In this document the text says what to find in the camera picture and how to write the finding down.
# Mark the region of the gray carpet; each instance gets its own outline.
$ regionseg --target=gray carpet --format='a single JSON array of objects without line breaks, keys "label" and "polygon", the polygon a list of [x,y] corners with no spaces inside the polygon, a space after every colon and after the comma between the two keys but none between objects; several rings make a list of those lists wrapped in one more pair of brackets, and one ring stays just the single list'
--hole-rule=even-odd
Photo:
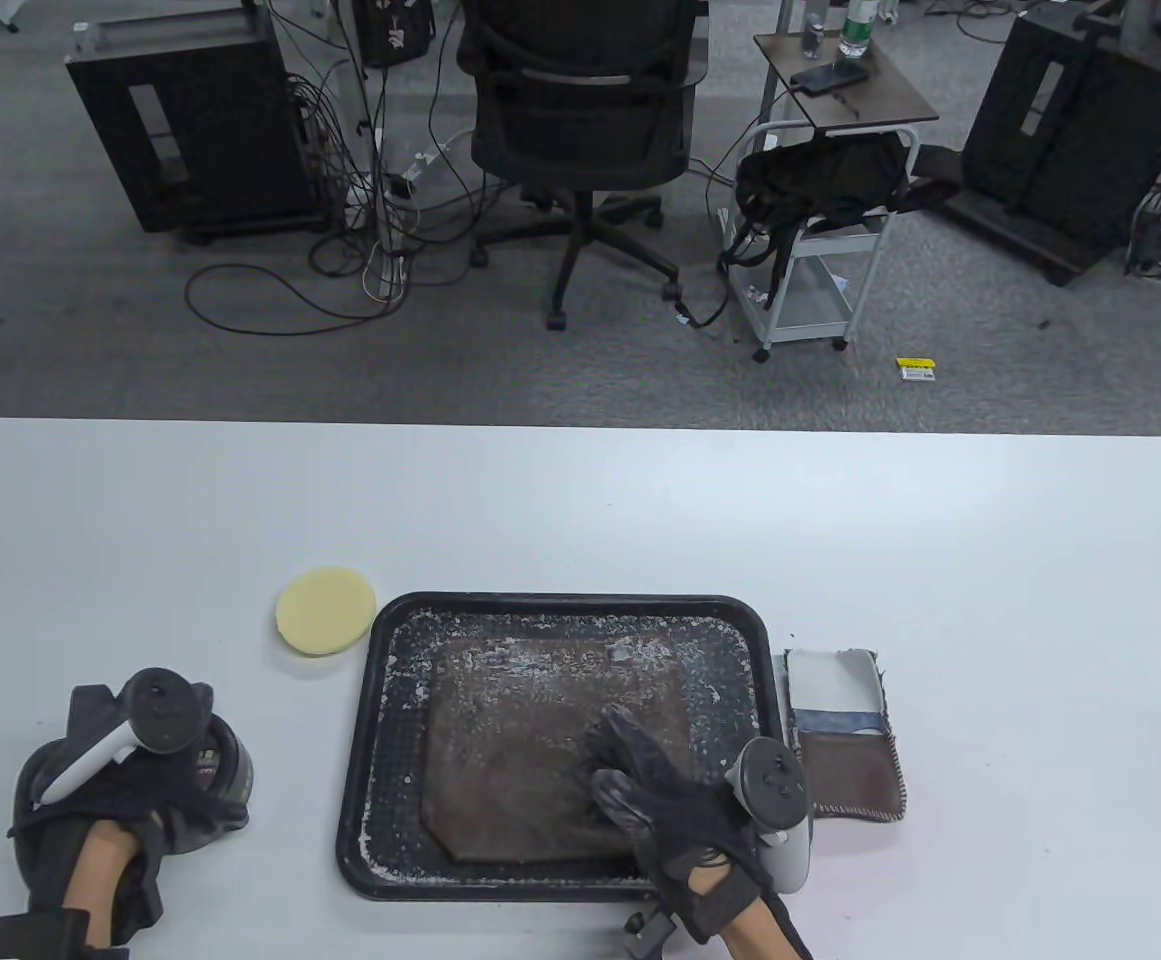
[{"label": "gray carpet", "polygon": [[[1061,291],[924,214],[899,222],[868,319],[842,355],[827,342],[785,344],[755,364],[737,312],[704,333],[685,329],[656,279],[600,252],[580,259],[571,329],[547,333],[553,243],[497,250],[489,270],[421,289],[396,316],[352,332],[291,340],[205,329],[183,310],[182,284],[222,260],[281,270],[341,310],[368,302],[355,280],[310,275],[307,234],[197,250],[138,230],[62,58],[73,20],[158,6],[168,3],[33,0],[19,36],[0,29],[0,416],[1161,434],[1161,284],[1124,279],[1109,261]],[[311,23],[295,8],[279,5]],[[757,110],[763,68],[750,37],[769,31],[776,3],[713,0],[713,14],[711,72],[695,101],[694,152],[707,159]],[[881,42],[942,111],[928,139],[960,145],[997,49],[913,5],[903,15]],[[1009,27],[973,26],[991,36]],[[301,46],[329,63],[316,42]],[[473,117],[452,52],[439,136]],[[394,163],[428,143],[435,55],[389,81]],[[295,50],[288,63],[301,65]],[[475,175],[467,147],[457,166]],[[432,202],[456,185],[431,169],[423,190]],[[688,302],[712,310],[720,288],[704,180],[682,178],[664,195],[657,243],[684,265]],[[513,209],[506,197],[497,212]],[[463,261],[453,250],[417,270],[440,279]],[[254,279],[214,280],[201,298],[236,324],[318,323]],[[936,383],[901,383],[895,356],[936,358]]]}]

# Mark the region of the forearm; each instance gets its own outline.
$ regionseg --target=forearm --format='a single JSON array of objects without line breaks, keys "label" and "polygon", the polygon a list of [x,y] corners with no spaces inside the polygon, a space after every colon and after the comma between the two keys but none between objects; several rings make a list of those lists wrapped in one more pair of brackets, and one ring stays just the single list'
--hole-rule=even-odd
[{"label": "forearm", "polygon": [[[695,893],[708,893],[730,872],[730,865],[698,867],[691,872],[688,886]],[[759,900],[722,931],[722,943],[734,960],[805,960],[776,923],[771,909]]]},{"label": "forearm", "polygon": [[123,869],[140,851],[140,843],[113,820],[100,820],[87,832],[86,844],[78,856],[73,876],[68,880],[68,892],[64,895],[65,908],[86,910],[91,914],[87,924],[87,946],[113,946],[113,901],[118,892]]}]

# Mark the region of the gray cloth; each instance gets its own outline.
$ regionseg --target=gray cloth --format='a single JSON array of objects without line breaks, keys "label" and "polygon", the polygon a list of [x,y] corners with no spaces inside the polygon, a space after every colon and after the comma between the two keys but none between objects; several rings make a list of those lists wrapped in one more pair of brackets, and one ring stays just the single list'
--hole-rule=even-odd
[{"label": "gray cloth", "polygon": [[594,808],[585,731],[620,703],[693,775],[682,664],[652,637],[475,640],[434,664],[423,815],[452,859],[615,858]]}]

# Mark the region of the black computer case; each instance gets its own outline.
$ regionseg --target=black computer case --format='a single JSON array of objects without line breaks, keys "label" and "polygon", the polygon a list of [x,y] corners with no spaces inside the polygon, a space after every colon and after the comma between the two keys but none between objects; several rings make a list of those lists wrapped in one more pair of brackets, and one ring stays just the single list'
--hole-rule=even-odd
[{"label": "black computer case", "polygon": [[1161,73],[1119,56],[1116,39],[1084,58],[1079,6],[1044,3],[1014,21],[962,173],[1009,212],[1102,253],[1127,243],[1161,173]]},{"label": "black computer case", "polygon": [[78,23],[65,64],[147,232],[327,223],[268,9]]}]

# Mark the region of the white table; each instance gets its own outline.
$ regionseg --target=white table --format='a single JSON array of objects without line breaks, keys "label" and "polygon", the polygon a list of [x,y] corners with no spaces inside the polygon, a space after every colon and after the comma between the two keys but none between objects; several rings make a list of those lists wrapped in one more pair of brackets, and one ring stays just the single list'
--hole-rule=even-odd
[{"label": "white table", "polygon": [[365,650],[301,662],[271,626],[324,563],[383,599],[733,594],[776,645],[875,648],[909,817],[819,824],[817,957],[1161,957],[1161,439],[0,421],[0,914],[19,765],[74,684],[159,663],[215,685],[255,795],[164,864],[136,960],[616,957],[620,905],[338,876]]}]

